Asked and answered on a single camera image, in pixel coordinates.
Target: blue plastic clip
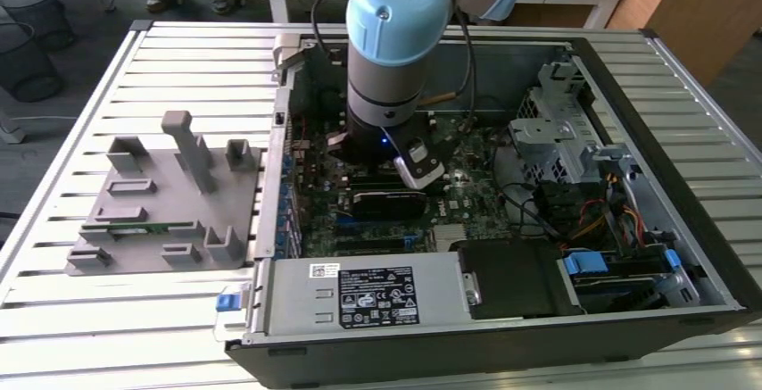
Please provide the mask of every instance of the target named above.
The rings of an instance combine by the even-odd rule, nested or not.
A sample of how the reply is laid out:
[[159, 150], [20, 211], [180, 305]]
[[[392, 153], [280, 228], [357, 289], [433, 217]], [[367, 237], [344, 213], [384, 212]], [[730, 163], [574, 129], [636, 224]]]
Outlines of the blue plastic clip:
[[606, 260], [598, 252], [574, 252], [563, 259], [563, 264], [571, 276], [575, 274], [608, 272]]
[[240, 310], [240, 294], [220, 294], [216, 296], [216, 312]]
[[664, 258], [667, 258], [668, 266], [672, 270], [676, 270], [682, 266], [682, 261], [679, 260], [678, 252], [672, 249], [664, 251]]
[[417, 239], [417, 236], [404, 236], [403, 237], [404, 250], [413, 250], [413, 243], [415, 243], [416, 239]]

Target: aluminum slotted table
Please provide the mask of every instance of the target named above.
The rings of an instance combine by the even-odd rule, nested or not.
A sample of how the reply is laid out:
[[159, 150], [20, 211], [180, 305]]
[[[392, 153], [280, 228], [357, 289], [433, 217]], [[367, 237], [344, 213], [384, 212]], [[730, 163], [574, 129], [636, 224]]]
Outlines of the aluminum slotted table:
[[[638, 32], [580, 29], [474, 32], [590, 40], [762, 281], [762, 155], [658, 39]], [[272, 48], [284, 33], [311, 30], [295, 25], [156, 22], [136, 23], [128, 32], [0, 251], [0, 388], [260, 388], [227, 358], [213, 334], [215, 296], [251, 278], [251, 268], [80, 278], [61, 269], [111, 167], [105, 149], [113, 136], [139, 135], [147, 147], [169, 148], [160, 117], [168, 110], [188, 110], [192, 130], [204, 134], [211, 147], [229, 138], [268, 147], [280, 95], [271, 75]], [[340, 33], [339, 26], [325, 28], [325, 34]], [[614, 141], [620, 139], [611, 118], [602, 113], [600, 119]], [[748, 326], [692, 338], [638, 361], [361, 388], [747, 389], [762, 386], [760, 358], [762, 332]]]

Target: motherboard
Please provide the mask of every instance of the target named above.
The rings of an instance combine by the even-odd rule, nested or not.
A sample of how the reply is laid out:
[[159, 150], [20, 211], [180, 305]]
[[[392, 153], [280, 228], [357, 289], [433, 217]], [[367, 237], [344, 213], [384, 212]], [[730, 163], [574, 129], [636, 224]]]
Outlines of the motherboard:
[[[463, 137], [445, 175], [417, 192], [403, 185], [389, 162], [368, 169], [328, 154], [325, 136], [343, 128], [343, 116], [293, 124], [303, 257], [440, 252], [462, 239], [511, 236], [491, 171], [503, 127], [478, 127]], [[419, 116], [435, 142], [454, 135], [464, 120], [459, 112]]]

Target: green circuit board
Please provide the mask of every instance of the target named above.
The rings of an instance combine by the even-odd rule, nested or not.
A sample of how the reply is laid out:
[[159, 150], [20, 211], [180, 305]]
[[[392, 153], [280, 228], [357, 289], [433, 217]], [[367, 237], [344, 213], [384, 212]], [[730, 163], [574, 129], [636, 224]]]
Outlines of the green circuit board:
[[[454, 134], [462, 124], [459, 115], [433, 116], [435, 142]], [[495, 147], [495, 128], [474, 129], [463, 139], [447, 163], [445, 176], [437, 181], [444, 186], [439, 195], [425, 198], [425, 212], [419, 219], [405, 221], [356, 222], [348, 212], [352, 192], [341, 185], [341, 178], [367, 176], [367, 170], [343, 163], [325, 151], [325, 134], [339, 130], [339, 122], [324, 122], [319, 127], [295, 127], [308, 143], [296, 144], [297, 195], [303, 234], [303, 257], [343, 255], [340, 242], [404, 239], [405, 252], [436, 250], [432, 228], [460, 224], [467, 239], [494, 239], [511, 236], [504, 205], [492, 182], [491, 154]], [[379, 172], [396, 174], [391, 163]]]

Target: floor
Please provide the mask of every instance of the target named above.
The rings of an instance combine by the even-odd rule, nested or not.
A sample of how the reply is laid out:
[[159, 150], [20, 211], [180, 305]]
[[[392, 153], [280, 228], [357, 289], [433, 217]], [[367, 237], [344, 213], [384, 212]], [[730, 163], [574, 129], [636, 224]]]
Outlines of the floor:
[[[263, 0], [248, 0], [229, 16], [213, 14], [208, 0], [184, 0], [183, 5], [155, 16], [149, 16], [144, 10], [145, 0], [116, 0], [116, 11], [111, 13], [104, 11], [103, 0], [61, 1], [79, 38], [73, 46], [50, 55], [66, 87], [53, 98], [34, 104], [17, 103], [0, 90], [0, 105], [12, 118], [79, 115], [135, 19], [271, 21], [269, 6]], [[340, 22], [343, 8], [340, 2], [325, 1], [321, 20]], [[292, 20], [308, 21], [307, 2], [292, 2], [291, 11]], [[756, 129], [762, 120], [760, 79], [762, 39], [755, 38], [711, 85], [710, 93], [756, 146], [762, 147], [762, 131]], [[0, 144], [0, 212], [24, 210], [73, 120], [20, 120], [18, 124], [28, 133], [26, 142], [22, 145]], [[0, 219], [0, 240], [6, 238], [12, 224], [12, 220]]]

